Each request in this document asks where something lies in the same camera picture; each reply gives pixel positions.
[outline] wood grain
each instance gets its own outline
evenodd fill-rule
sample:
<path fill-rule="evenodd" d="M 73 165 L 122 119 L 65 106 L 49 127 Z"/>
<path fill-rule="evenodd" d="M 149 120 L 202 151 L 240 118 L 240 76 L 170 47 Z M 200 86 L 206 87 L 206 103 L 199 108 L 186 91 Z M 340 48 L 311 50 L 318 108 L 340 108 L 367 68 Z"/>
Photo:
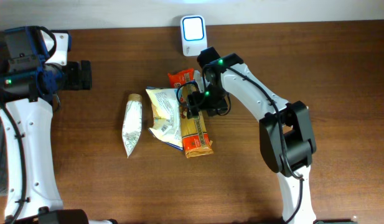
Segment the wood grain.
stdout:
<path fill-rule="evenodd" d="M 147 86 L 198 68 L 179 28 L 72 30 L 70 60 L 91 60 L 93 89 L 63 91 L 52 121 L 55 177 L 65 208 L 120 223 L 230 223 L 278 218 L 276 175 L 263 162 L 258 123 L 232 112 L 206 118 L 214 155 L 186 159 L 148 133 Z M 384 223 L 384 21 L 207 27 L 209 45 L 236 52 L 268 88 L 309 105 L 317 141 L 310 178 L 318 219 Z M 121 140 L 128 94 L 144 99 L 143 133 L 129 159 Z M 0 222 L 5 198 L 0 198 Z"/>

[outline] screen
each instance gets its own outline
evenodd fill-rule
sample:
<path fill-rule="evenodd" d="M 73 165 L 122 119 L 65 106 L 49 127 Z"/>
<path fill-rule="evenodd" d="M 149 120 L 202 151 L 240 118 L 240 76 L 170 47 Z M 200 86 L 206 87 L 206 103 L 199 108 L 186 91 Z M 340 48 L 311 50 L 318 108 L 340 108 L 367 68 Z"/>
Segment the screen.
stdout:
<path fill-rule="evenodd" d="M 185 18 L 183 23 L 185 40 L 202 40 L 204 38 L 203 20 L 200 17 Z"/>

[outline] piping bag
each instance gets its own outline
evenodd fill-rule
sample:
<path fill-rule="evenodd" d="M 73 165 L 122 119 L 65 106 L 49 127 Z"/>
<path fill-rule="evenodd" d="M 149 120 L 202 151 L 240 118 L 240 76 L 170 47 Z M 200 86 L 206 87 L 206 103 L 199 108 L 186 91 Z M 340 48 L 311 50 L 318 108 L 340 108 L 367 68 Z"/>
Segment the piping bag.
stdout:
<path fill-rule="evenodd" d="M 130 94 L 125 109 L 123 123 L 123 142 L 127 157 L 134 151 L 142 131 L 142 96 Z"/>

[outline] wooden table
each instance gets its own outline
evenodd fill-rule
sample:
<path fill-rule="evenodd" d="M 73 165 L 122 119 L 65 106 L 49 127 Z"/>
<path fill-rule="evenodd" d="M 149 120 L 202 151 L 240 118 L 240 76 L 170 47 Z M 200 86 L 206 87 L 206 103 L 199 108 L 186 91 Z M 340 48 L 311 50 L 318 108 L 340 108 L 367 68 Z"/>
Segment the wooden table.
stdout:
<path fill-rule="evenodd" d="M 258 123 L 206 118 L 214 155 L 186 159 L 148 133 L 146 86 L 199 68 L 178 27 L 72 30 L 69 60 L 90 60 L 91 91 L 63 91 L 52 121 L 56 182 L 65 208 L 120 223 L 230 223 L 279 218 L 277 177 L 261 158 Z M 208 26 L 209 45 L 236 52 L 268 88 L 309 105 L 316 134 L 310 178 L 318 219 L 384 223 L 384 21 Z M 126 157 L 127 96 L 144 97 L 143 133 Z M 6 199 L 0 198 L 0 222 Z"/>

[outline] white rectangular device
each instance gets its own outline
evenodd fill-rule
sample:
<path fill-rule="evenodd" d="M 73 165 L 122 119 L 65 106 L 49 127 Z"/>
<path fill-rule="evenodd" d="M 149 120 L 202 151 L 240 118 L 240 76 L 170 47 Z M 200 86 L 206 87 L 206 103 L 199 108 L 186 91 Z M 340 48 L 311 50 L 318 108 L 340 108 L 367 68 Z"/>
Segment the white rectangular device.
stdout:
<path fill-rule="evenodd" d="M 198 56 L 207 48 L 207 34 L 202 16 L 184 16 L 180 20 L 180 33 L 185 56 Z"/>

